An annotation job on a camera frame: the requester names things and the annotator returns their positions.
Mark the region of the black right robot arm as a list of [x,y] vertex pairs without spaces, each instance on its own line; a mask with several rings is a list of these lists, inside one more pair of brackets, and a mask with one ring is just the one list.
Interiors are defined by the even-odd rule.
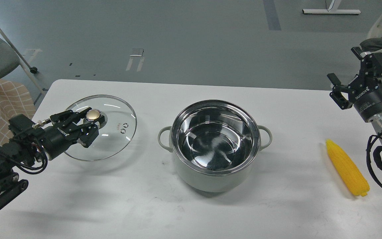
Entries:
[[379,127],[379,132],[371,135],[368,140],[366,161],[370,175],[382,188],[371,165],[372,161],[375,162],[382,171],[382,48],[371,52],[352,47],[351,51],[360,61],[359,73],[347,86],[334,73],[328,74],[332,83],[329,95],[341,110],[354,107],[365,122]]

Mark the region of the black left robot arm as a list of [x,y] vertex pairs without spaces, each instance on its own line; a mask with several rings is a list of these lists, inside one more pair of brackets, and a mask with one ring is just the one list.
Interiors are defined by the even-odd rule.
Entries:
[[28,180],[19,179],[15,167],[30,175],[39,174],[72,145],[88,148],[106,122],[106,115],[91,107],[80,112],[67,110],[37,123],[25,115],[9,119],[13,136],[0,146],[0,210],[29,185]]

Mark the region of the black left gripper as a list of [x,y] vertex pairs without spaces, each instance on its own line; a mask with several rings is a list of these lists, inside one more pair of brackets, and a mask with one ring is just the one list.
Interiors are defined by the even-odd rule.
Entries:
[[89,148],[97,138],[99,128],[93,121],[85,120],[85,123],[78,124],[91,107],[80,112],[67,110],[55,115],[51,115],[49,120],[52,126],[43,129],[41,135],[41,148],[44,149],[48,160],[68,151],[73,145],[82,148]]

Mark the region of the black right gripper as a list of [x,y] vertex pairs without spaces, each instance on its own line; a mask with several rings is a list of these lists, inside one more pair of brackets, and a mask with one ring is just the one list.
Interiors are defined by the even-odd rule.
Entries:
[[[361,47],[352,47],[351,52],[360,61],[358,76],[344,86],[334,73],[327,74],[332,83],[330,97],[341,110],[352,108],[365,122],[369,122],[374,115],[382,114],[382,55],[367,55]],[[342,93],[349,93],[347,100]]]

